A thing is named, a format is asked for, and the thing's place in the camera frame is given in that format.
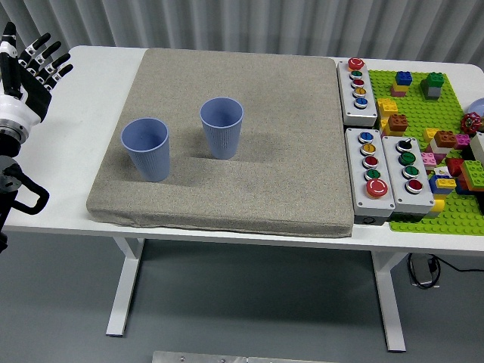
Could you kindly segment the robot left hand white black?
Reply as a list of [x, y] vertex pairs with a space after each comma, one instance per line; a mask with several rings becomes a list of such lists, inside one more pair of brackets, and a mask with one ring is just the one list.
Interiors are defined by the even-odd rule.
[[69, 53], [51, 58], [61, 42], [46, 45], [50, 38], [51, 34], [45, 33], [19, 52], [12, 22], [7, 22], [1, 37], [1, 93], [22, 101], [40, 119], [48, 112], [52, 90], [73, 69]]

